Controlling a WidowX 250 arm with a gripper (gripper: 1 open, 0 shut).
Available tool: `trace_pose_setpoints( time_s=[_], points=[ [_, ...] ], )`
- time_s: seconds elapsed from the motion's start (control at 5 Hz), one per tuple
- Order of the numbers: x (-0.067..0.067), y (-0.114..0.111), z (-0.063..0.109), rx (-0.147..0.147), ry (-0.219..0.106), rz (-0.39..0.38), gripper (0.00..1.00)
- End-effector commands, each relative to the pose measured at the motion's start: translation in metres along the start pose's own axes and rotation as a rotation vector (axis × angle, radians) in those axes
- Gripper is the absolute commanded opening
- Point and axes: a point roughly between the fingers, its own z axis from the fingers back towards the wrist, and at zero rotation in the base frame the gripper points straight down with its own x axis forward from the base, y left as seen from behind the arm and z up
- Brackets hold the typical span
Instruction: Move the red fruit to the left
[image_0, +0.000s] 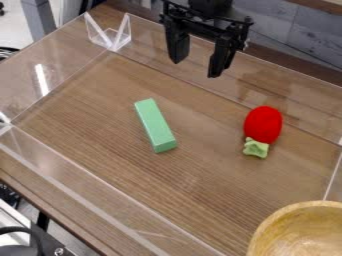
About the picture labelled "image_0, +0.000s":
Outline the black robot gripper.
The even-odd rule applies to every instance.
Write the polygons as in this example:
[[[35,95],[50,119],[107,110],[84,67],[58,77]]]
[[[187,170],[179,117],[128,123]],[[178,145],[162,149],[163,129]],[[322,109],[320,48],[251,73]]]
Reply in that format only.
[[[161,23],[166,29],[171,61],[178,64],[189,56],[191,35],[210,41],[217,40],[207,77],[219,77],[231,65],[237,49],[246,48],[249,30],[254,25],[253,18],[237,10],[233,6],[234,0],[162,0],[162,2]]]

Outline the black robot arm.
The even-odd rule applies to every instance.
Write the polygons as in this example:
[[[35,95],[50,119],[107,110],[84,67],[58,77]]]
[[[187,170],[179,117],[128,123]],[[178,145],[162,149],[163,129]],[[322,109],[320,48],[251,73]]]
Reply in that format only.
[[[165,26],[169,57],[181,63],[190,54],[190,36],[214,44],[207,77],[217,78],[230,68],[235,54],[247,47],[253,18],[234,12],[233,0],[163,0],[161,23]]]

